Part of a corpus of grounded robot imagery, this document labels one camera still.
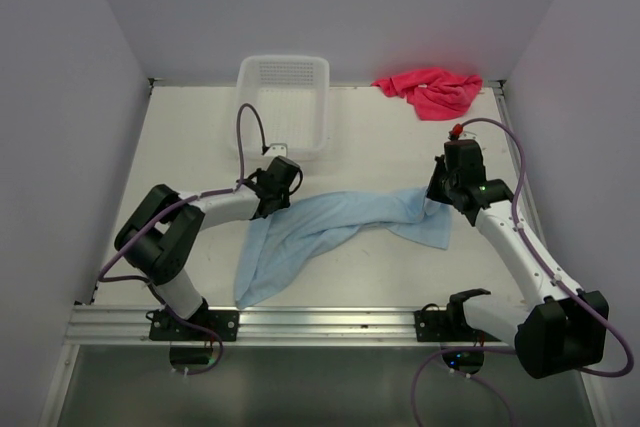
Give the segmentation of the light blue towel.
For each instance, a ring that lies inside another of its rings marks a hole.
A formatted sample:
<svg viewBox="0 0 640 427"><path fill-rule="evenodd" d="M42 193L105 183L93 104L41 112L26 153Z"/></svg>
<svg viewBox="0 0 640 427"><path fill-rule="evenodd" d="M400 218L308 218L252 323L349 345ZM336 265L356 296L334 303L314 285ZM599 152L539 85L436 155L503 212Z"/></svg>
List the light blue towel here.
<svg viewBox="0 0 640 427"><path fill-rule="evenodd" d="M428 199L425 187L414 187L391 193L325 193L253 220L236 268L236 307L244 309L275 296L293 283L310 259L337 248L361 230L373 228L446 250L452 212Z"/></svg>

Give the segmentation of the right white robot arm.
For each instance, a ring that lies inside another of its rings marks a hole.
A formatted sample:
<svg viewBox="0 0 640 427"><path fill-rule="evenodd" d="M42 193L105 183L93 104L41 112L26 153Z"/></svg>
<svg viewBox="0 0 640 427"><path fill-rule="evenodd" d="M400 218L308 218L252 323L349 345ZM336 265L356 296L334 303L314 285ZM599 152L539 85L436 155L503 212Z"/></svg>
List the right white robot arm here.
<svg viewBox="0 0 640 427"><path fill-rule="evenodd" d="M504 181L487 178L476 141L448 141L435 161L428 198L465 216L497 252L524 300L515 307L484 288L453 294L445 316L449 334L464 340L485 332L514 348L535 379L600 362L606 329L594 316L608 316L604 296L566 275L513 212L513 193Z"/></svg>

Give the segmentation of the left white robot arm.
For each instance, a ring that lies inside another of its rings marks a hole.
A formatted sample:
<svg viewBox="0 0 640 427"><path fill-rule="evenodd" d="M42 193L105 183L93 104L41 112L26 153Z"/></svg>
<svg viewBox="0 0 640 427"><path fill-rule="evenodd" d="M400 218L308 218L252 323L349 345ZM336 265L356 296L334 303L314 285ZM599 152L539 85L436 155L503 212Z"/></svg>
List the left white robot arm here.
<svg viewBox="0 0 640 427"><path fill-rule="evenodd" d="M154 186L117 233L114 247L146 278L151 289L174 314L172 326L185 339L201 337L208 326L205 298L185 266L199 233L236 221L264 219L290 206L303 179L301 167L277 156L237 188L179 193Z"/></svg>

